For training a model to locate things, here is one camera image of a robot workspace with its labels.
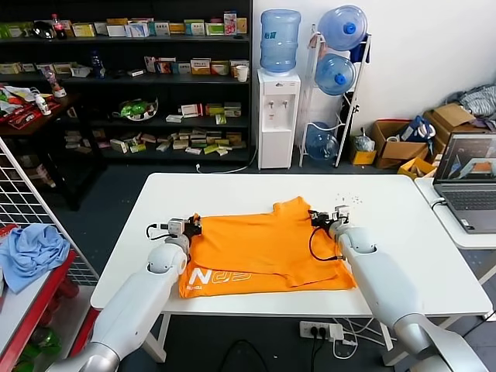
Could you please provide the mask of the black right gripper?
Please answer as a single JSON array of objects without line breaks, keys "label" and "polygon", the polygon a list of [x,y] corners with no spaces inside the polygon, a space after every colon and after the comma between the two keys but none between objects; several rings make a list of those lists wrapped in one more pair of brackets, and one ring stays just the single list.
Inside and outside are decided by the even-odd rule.
[{"label": "black right gripper", "polygon": [[308,210],[308,213],[311,217],[314,217],[311,218],[310,221],[315,228],[329,229],[330,226],[335,222],[335,220],[327,213],[319,213],[315,210]]}]

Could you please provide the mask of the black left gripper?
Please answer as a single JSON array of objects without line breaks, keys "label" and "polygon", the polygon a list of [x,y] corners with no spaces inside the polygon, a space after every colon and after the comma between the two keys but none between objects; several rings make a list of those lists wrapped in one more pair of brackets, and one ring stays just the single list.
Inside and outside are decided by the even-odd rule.
[{"label": "black left gripper", "polygon": [[184,223],[183,234],[186,235],[186,237],[200,236],[202,234],[201,216],[198,213],[195,213],[192,218],[193,219],[189,219]]}]

